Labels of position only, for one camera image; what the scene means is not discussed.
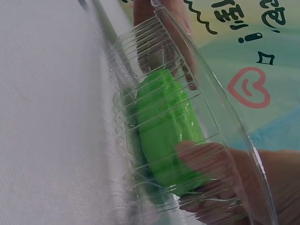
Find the green food item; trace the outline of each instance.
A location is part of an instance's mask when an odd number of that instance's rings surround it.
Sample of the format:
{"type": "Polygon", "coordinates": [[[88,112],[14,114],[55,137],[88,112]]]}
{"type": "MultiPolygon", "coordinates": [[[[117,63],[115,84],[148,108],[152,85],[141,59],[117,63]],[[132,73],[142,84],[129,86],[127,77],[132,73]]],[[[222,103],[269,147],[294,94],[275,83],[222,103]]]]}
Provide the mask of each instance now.
{"type": "Polygon", "coordinates": [[[188,93],[168,69],[151,73],[137,93],[137,124],[142,150],[157,182],[182,196],[208,179],[188,168],[176,154],[176,146],[204,141],[188,93]]]}

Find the skin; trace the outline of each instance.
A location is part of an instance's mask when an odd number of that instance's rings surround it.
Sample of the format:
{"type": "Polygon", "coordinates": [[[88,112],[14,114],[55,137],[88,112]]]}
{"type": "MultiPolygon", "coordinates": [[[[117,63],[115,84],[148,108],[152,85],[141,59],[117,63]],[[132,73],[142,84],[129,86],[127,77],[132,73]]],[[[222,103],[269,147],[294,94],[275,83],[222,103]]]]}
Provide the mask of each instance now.
{"type": "MultiPolygon", "coordinates": [[[[182,0],[162,0],[163,5],[172,13],[186,33],[192,35],[190,22],[182,0]]],[[[154,8],[150,0],[134,0],[134,25],[139,25],[154,16],[154,8]]],[[[196,73],[195,60],[180,35],[168,23],[164,24],[172,39],[180,49],[187,65],[192,73],[196,73]]],[[[255,179],[255,170],[252,167],[249,155],[245,151],[225,148],[218,143],[194,146],[192,142],[183,142],[178,146],[178,155],[182,161],[195,171],[215,178],[216,181],[199,188],[198,192],[208,197],[231,199],[239,197],[241,204],[236,207],[220,204],[210,200],[199,201],[197,195],[181,198],[181,209],[195,214],[195,217],[208,225],[226,225],[227,218],[237,218],[251,210],[255,224],[270,225],[266,218],[267,206],[263,199],[263,193],[257,188],[258,180],[255,179]],[[207,155],[215,157],[205,160],[207,155]],[[230,165],[235,163],[235,175],[230,165]]],[[[268,151],[259,150],[259,155],[265,169],[272,197],[275,203],[279,224],[300,224],[300,153],[294,150],[268,151]]],[[[249,225],[249,219],[241,218],[229,225],[249,225]]]]}
{"type": "MultiPolygon", "coordinates": [[[[192,36],[190,21],[188,19],[188,14],[186,11],[186,6],[184,5],[182,0],[162,0],[162,4],[168,9],[168,11],[173,15],[173,17],[177,20],[180,26],[184,29],[184,31],[192,36]]],[[[150,0],[134,0],[133,4],[133,12],[134,12],[134,26],[139,25],[140,23],[150,19],[155,14],[153,12],[154,7],[151,5],[150,0]]],[[[164,21],[164,26],[169,32],[171,38],[178,46],[181,54],[183,55],[190,71],[192,74],[196,74],[196,63],[193,54],[187,48],[186,43],[183,41],[180,33],[174,29],[174,26],[167,19],[164,21]]],[[[140,65],[144,72],[148,72],[143,64],[140,65]]],[[[187,82],[190,83],[190,89],[196,90],[196,85],[193,83],[192,75],[189,73],[189,70],[186,67],[183,67],[185,72],[187,72],[187,82]]]]}

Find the white cloth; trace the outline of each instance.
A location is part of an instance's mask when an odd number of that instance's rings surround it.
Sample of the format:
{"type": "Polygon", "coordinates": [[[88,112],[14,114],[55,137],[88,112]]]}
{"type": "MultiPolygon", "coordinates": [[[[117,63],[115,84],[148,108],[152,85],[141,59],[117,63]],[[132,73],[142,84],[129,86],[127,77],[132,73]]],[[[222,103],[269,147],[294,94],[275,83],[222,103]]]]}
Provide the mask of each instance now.
{"type": "Polygon", "coordinates": [[[1,225],[118,224],[107,43],[86,4],[0,3],[1,225]]]}

